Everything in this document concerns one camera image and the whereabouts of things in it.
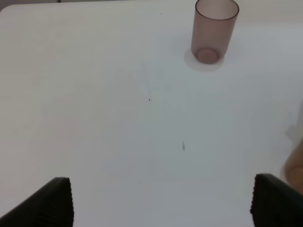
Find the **cup rim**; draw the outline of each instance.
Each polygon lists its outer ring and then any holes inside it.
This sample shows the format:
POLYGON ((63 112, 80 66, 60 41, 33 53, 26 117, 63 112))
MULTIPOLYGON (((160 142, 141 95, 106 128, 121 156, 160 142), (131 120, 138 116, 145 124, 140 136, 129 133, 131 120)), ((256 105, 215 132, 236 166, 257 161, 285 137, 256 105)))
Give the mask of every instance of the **cup rim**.
POLYGON ((204 16, 202 13, 199 12, 199 10, 197 9, 197 4, 198 4, 199 1, 200 1, 200 0, 198 0, 198 1, 196 2, 196 4, 195 4, 196 12, 197 12, 198 14, 200 14, 201 16, 203 16, 203 17, 205 17, 205 18, 207 18, 207 19, 210 19, 210 20, 219 20, 219 21, 220 21, 220 20, 229 20, 229 19, 232 19, 232 18, 236 17, 236 16, 239 14, 239 11, 240 11, 239 5, 238 5, 234 0, 230 0, 230 1, 233 1, 233 2, 236 4, 236 6, 237 6, 237 8, 238 8, 237 13, 236 13, 234 16, 229 17, 229 18, 225 18, 225 19, 214 19, 214 18, 210 18, 210 17, 204 16))

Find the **cup bottom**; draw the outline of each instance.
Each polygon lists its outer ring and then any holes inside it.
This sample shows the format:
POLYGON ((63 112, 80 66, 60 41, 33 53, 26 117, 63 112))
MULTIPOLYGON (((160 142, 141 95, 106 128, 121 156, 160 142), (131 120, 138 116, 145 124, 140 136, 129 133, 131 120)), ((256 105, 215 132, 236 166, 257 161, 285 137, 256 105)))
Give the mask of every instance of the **cup bottom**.
POLYGON ((202 48, 194 54, 195 58, 205 64, 214 64, 219 61, 219 54, 212 48, 202 48))

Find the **translucent pink cup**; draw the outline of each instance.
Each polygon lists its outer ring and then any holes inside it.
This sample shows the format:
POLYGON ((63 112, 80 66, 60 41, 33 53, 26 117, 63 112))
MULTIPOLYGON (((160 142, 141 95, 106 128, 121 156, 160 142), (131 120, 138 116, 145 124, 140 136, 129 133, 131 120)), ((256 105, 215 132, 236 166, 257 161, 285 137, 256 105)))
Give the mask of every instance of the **translucent pink cup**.
POLYGON ((233 0, 196 2, 191 52, 199 62, 213 64, 226 54, 238 13, 233 0))

